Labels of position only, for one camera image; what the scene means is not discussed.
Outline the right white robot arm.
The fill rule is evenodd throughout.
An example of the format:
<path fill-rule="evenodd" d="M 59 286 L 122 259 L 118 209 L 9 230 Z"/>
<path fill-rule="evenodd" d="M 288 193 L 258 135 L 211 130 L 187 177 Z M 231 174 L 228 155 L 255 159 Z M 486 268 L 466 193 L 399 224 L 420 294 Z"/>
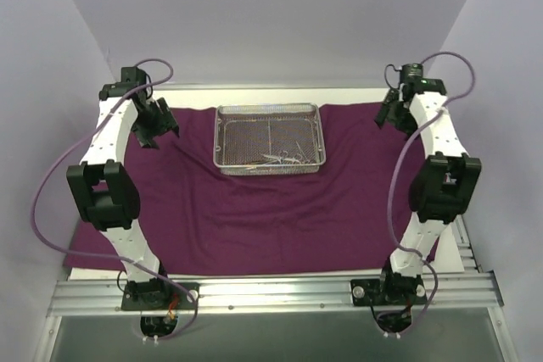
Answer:
<path fill-rule="evenodd" d="M 385 304 L 397 304 L 407 295 L 407 285 L 401 277 L 422 274 L 424 261 L 442 232 L 466 212 L 482 170 L 481 160 L 470 156 L 460 142 L 446 102 L 443 81 L 404 80 L 399 89 L 389 91 L 378 113 L 379 124 L 390 120 L 399 127 L 407 125 L 411 132 L 393 172 L 388 223 L 393 220 L 395 183 L 410 143 L 421 140 L 424 151 L 422 167 L 408 192 L 411 218 L 402 238 L 393 239 L 399 246 L 389 256 L 392 275 L 376 285 L 377 295 Z"/>

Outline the purple cloth wrap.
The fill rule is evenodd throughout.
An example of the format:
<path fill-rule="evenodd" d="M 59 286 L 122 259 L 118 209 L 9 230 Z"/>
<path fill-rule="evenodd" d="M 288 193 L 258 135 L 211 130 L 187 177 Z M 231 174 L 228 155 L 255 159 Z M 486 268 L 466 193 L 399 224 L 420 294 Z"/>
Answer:
<path fill-rule="evenodd" d="M 139 222 L 171 274 L 248 276 L 379 269 L 394 250 L 386 220 L 405 144 L 373 121 L 377 105 L 320 109 L 327 152 L 314 174 L 223 175 L 214 165 L 215 110 L 177 109 L 179 137 L 159 149 L 127 144 L 125 167 L 140 193 Z M 395 183 L 394 225 L 411 218 L 408 189 L 424 161 L 414 142 Z"/>

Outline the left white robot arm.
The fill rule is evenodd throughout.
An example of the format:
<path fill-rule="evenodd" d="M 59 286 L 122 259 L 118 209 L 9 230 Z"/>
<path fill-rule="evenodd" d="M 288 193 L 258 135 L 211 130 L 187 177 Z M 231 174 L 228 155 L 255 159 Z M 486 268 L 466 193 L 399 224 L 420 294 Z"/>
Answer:
<path fill-rule="evenodd" d="M 170 303 L 171 289 L 158 277 L 165 272 L 139 224 L 140 194 L 124 161 L 131 136 L 142 148 L 156 149 L 155 139 L 168 132 L 178 136 L 179 125 L 167 102 L 150 97 L 143 81 L 105 85 L 98 98 L 90 146 L 81 162 L 67 169 L 66 178 L 81 219 L 109 241 L 127 282 L 143 287 L 141 301 L 162 310 Z"/>

